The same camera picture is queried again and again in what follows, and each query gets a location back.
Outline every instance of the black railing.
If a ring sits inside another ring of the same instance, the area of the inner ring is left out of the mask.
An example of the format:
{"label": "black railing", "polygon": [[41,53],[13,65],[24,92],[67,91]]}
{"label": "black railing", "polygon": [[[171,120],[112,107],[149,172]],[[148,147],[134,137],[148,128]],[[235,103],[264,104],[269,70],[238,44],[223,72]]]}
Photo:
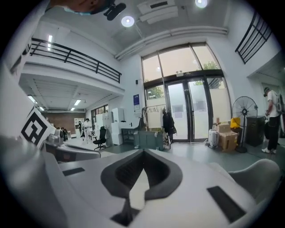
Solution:
{"label": "black railing", "polygon": [[258,52],[271,33],[271,29],[266,22],[255,12],[248,30],[235,50],[244,64]]}
{"label": "black railing", "polygon": [[68,62],[104,75],[120,83],[120,77],[122,75],[120,72],[97,59],[56,43],[32,38],[32,49],[30,55],[53,58],[64,63]]}

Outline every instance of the black pants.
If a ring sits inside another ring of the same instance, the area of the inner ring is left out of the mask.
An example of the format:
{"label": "black pants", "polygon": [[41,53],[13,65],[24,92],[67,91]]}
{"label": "black pants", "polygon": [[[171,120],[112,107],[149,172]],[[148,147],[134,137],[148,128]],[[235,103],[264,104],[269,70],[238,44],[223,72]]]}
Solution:
{"label": "black pants", "polygon": [[269,143],[267,149],[276,150],[278,144],[278,130],[280,125],[280,116],[269,118]]}

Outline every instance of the tree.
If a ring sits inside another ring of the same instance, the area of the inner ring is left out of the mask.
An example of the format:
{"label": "tree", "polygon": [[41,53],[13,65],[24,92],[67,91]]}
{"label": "tree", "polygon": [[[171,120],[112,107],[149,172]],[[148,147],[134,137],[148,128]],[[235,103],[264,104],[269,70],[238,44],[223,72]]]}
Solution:
{"label": "tree", "polygon": [[214,61],[210,61],[203,64],[203,69],[218,69],[218,66]]}
{"label": "tree", "polygon": [[149,99],[164,97],[164,92],[163,92],[161,86],[156,86],[156,87],[153,87],[151,89],[148,89],[147,93],[148,93]]}
{"label": "tree", "polygon": [[195,86],[200,86],[203,84],[203,81],[195,81],[194,85]]}

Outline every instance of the poster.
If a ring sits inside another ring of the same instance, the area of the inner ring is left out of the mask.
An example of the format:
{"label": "poster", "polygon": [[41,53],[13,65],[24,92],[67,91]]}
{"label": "poster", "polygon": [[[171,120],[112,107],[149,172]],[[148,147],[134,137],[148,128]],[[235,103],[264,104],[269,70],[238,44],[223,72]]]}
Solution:
{"label": "poster", "polygon": [[34,143],[40,148],[49,134],[54,134],[55,128],[34,108],[26,118],[26,123],[21,131],[20,137]]}
{"label": "poster", "polygon": [[139,106],[139,94],[134,95],[134,111],[140,110]]}

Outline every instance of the black chair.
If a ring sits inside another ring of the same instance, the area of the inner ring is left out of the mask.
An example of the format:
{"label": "black chair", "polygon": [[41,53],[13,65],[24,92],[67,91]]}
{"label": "black chair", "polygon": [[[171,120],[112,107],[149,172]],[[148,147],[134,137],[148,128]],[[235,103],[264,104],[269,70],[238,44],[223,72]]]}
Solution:
{"label": "black chair", "polygon": [[101,148],[106,148],[105,145],[103,145],[103,143],[106,142],[106,139],[105,139],[105,135],[106,135],[106,129],[105,127],[101,127],[100,128],[100,136],[99,136],[99,140],[97,140],[97,137],[95,137],[95,141],[93,141],[94,144],[98,145],[97,148],[95,148],[94,150],[100,148],[99,150],[101,150]]}

